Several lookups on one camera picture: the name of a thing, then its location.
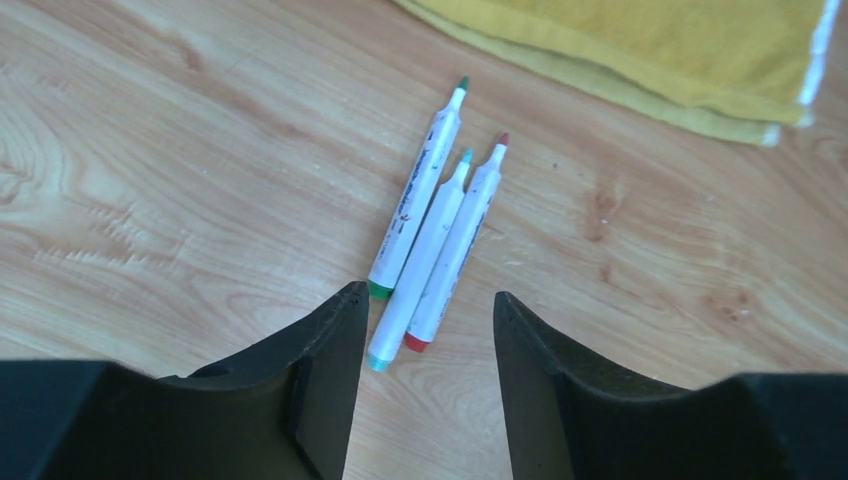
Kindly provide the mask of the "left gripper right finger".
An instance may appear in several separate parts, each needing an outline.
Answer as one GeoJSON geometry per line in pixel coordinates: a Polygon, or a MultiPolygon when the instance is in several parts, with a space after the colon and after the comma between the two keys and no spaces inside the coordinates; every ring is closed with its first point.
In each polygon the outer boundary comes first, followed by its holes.
{"type": "Polygon", "coordinates": [[[739,373],[687,390],[557,331],[509,292],[494,343],[517,479],[843,479],[847,378],[739,373]]]}

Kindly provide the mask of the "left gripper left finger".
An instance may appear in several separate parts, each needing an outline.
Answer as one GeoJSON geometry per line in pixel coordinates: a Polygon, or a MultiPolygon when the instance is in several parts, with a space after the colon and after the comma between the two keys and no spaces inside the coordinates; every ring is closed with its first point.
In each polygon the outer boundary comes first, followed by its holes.
{"type": "Polygon", "coordinates": [[[192,374],[112,361],[1,364],[5,479],[339,479],[357,398],[368,289],[192,374]]]}

